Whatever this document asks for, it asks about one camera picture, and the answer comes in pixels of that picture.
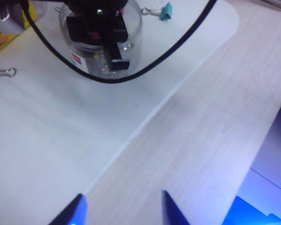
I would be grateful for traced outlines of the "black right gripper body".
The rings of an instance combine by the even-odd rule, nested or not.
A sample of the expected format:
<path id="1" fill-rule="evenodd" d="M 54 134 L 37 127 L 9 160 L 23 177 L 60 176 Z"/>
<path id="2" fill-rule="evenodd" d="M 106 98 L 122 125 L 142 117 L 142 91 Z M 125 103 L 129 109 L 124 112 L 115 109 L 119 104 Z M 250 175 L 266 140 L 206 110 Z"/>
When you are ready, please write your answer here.
<path id="1" fill-rule="evenodd" d="M 77 43 L 101 46 L 110 71 L 127 70 L 118 43 L 128 40 L 128 32 L 121 13 L 126 0 L 67 0 L 73 15 L 66 17 L 70 39 Z"/>

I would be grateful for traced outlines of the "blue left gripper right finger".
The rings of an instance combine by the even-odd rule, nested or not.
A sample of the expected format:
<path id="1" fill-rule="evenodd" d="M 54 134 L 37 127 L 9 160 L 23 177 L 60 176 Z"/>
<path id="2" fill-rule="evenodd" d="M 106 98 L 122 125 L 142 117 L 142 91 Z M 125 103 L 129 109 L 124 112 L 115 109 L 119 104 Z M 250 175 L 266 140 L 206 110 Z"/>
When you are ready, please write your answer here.
<path id="1" fill-rule="evenodd" d="M 168 191 L 162 191 L 163 225 L 190 225 Z"/>

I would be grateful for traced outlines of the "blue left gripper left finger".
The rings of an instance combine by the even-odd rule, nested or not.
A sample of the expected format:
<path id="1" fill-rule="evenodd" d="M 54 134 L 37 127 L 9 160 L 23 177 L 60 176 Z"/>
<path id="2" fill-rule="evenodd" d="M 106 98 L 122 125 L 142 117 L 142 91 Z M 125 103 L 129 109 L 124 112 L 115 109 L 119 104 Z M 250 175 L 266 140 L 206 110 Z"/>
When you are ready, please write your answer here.
<path id="1" fill-rule="evenodd" d="M 78 194 L 49 224 L 50 225 L 85 225 L 88 204 L 86 196 Z"/>

